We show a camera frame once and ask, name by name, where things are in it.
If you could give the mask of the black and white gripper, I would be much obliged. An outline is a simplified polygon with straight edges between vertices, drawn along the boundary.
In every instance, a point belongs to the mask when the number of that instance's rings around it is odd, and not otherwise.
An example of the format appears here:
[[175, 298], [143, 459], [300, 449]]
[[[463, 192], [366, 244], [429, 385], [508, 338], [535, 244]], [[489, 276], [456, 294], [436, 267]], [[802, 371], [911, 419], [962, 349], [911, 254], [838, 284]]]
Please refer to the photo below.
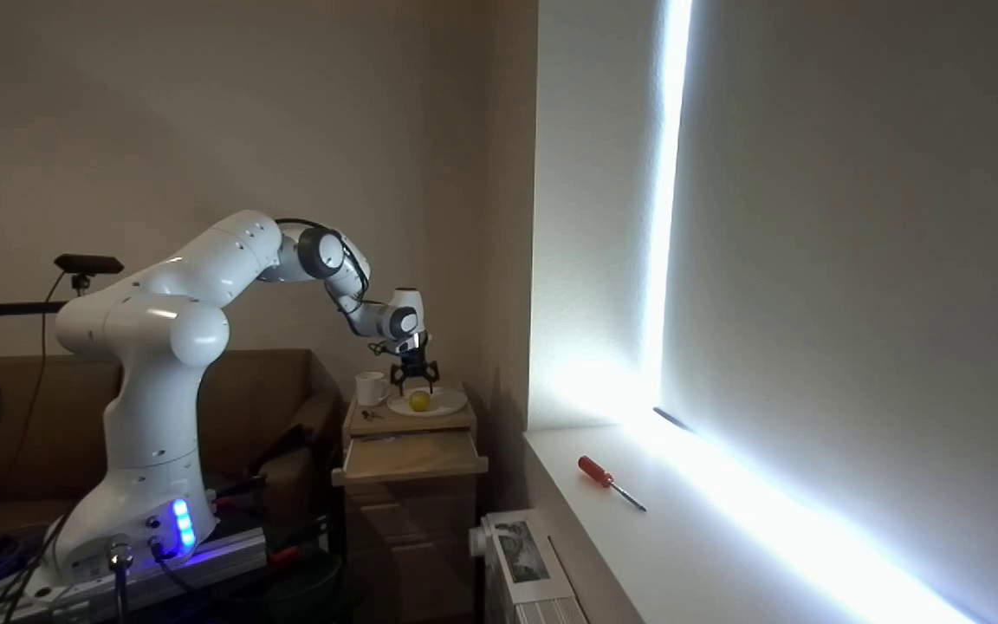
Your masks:
[[441, 380], [441, 365], [425, 353], [425, 338], [399, 349], [392, 365], [392, 385], [401, 387], [404, 380], [422, 376], [425, 385]]

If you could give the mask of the robot base mounting platform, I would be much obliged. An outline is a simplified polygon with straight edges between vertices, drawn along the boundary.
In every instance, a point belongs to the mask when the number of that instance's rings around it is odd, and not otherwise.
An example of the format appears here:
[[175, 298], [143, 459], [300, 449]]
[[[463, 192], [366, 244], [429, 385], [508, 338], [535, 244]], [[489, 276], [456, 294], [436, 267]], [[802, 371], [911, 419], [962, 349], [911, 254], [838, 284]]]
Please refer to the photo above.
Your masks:
[[152, 539], [130, 548], [106, 538], [76, 579], [60, 575], [53, 543], [0, 579], [0, 624], [100, 624], [191, 596], [228, 603], [228, 587], [266, 569], [266, 538], [239, 529], [206, 538], [196, 551], [162, 553]]

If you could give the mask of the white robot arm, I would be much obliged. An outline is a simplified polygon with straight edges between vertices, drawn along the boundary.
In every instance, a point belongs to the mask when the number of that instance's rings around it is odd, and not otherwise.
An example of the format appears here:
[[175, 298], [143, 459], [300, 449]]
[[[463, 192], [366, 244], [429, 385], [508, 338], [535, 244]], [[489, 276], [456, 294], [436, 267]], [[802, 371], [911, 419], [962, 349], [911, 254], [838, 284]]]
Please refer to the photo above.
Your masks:
[[300, 282], [322, 284], [349, 334], [395, 357], [395, 385], [441, 380], [425, 357], [422, 298], [408, 286], [392, 303], [369, 298], [369, 267], [340, 230], [263, 212], [213, 222], [174, 256], [78, 294], [56, 316], [56, 336], [70, 353], [120, 366], [105, 410], [106, 470], [61, 521], [53, 548], [61, 575], [92, 566], [114, 538], [130, 551], [160, 543], [167, 553], [192, 553], [213, 535], [196, 449], [196, 392], [228, 346], [225, 309], [248, 284]]

